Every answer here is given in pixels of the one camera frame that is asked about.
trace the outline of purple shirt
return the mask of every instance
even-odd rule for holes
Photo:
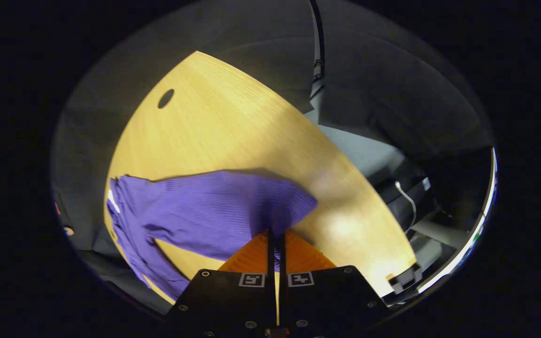
[[[116,243],[129,265],[174,300],[189,280],[154,239],[225,261],[264,229],[280,235],[316,205],[292,182],[231,171],[159,182],[123,176],[110,179],[108,194]]]

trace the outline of screw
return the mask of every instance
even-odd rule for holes
[[[307,327],[308,321],[306,319],[300,319],[299,321],[296,321],[297,327]]]

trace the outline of ribbed fabric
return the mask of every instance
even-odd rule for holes
[[[160,182],[122,176],[110,189],[108,212],[129,265],[175,300],[189,281],[154,239],[225,261],[264,229],[280,235],[317,205],[292,182],[231,171]]]

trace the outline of white cable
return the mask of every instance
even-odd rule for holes
[[[408,230],[404,231],[404,233],[407,233],[410,229],[412,229],[412,226],[415,225],[415,220],[417,219],[417,206],[415,205],[415,202],[412,200],[412,198],[408,197],[408,195],[406,195],[404,190],[402,190],[402,186],[400,186],[400,182],[396,181],[395,187],[397,188],[398,191],[400,191],[400,194],[402,194],[406,199],[408,199],[408,201],[412,205],[412,222],[410,223],[410,227],[408,228]]]

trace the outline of wooden table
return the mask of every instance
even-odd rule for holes
[[[174,94],[164,105],[162,98],[171,89]],[[390,278],[416,262],[381,197],[312,122],[262,83],[201,52],[184,59],[149,92],[116,145],[103,192],[112,238],[116,234],[105,202],[109,178],[161,180],[220,169],[300,184],[318,199],[318,207],[292,228],[294,233],[338,267],[355,265],[380,297],[393,291]],[[187,278],[223,264],[156,242]]]

